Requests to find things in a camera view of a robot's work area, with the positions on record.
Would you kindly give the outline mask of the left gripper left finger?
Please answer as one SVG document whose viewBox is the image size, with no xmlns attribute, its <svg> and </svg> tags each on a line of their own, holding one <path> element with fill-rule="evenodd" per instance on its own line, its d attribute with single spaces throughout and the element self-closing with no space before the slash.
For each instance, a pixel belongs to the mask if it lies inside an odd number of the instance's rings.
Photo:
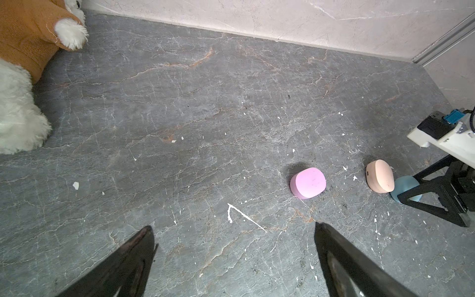
<svg viewBox="0 0 475 297">
<path fill-rule="evenodd" d="M 145 226 L 60 297 L 142 297 L 158 245 Z"/>
</svg>

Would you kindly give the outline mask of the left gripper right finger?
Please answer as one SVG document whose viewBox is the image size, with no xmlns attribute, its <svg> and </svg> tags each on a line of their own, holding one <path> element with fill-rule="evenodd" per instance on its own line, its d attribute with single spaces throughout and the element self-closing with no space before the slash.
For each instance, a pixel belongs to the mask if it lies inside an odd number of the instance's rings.
<svg viewBox="0 0 475 297">
<path fill-rule="evenodd" d="M 315 224 L 314 241 L 331 297 L 414 297 L 327 223 Z"/>
</svg>

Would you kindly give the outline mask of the blue earbud charging case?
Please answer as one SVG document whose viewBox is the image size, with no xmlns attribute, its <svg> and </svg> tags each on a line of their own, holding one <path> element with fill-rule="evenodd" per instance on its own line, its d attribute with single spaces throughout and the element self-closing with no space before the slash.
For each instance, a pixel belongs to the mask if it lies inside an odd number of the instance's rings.
<svg viewBox="0 0 475 297">
<path fill-rule="evenodd" d="M 395 189 L 392 192 L 390 192 L 390 195 L 394 201 L 396 201 L 399 204 L 402 204 L 398 198 L 398 195 L 406 191 L 409 191 L 410 189 L 413 189 L 419 185 L 420 185 L 419 181 L 415 179 L 413 176 L 399 177 L 398 179 L 395 180 Z"/>
</svg>

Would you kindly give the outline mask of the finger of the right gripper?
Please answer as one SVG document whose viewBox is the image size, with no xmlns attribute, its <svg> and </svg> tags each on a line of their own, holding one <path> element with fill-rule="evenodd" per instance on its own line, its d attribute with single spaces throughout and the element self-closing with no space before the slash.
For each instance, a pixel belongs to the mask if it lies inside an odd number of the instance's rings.
<svg viewBox="0 0 475 297">
<path fill-rule="evenodd" d="M 398 195 L 402 204 L 464 228 L 471 225 L 471 167 L 448 155 L 413 177 L 420 185 Z"/>
</svg>

